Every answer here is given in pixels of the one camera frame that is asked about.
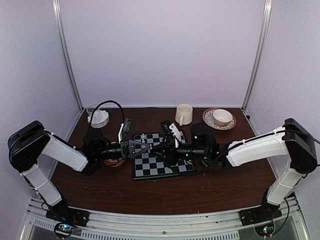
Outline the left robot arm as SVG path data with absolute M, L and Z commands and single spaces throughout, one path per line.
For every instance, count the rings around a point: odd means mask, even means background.
M 61 222 L 74 221 L 76 214 L 38 161 L 51 159 L 85 176 L 92 176 L 106 160 L 133 159 L 151 148 L 143 143 L 137 152 L 134 147 L 138 142 L 125 139 L 131 124 L 132 120 L 127 118 L 120 125 L 117 142 L 105 138 L 100 129 L 92 128 L 83 137 L 82 147 L 77 148 L 35 120 L 8 138 L 8 159 L 47 204 L 49 214 Z

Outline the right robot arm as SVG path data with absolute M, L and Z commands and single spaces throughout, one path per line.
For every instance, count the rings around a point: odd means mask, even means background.
M 289 156 L 284 172 L 265 191 L 261 206 L 254 210 L 261 221 L 268 220 L 300 179 L 319 166 L 317 140 L 293 118 L 286 119 L 283 126 L 271 132 L 225 144 L 218 144 L 216 131 L 204 123 L 190 128 L 190 143 L 182 143 L 177 127 L 169 120 L 163 121 L 161 127 L 165 136 L 151 148 L 151 153 L 169 166 L 178 160 L 201 160 L 220 171 L 264 158 Z

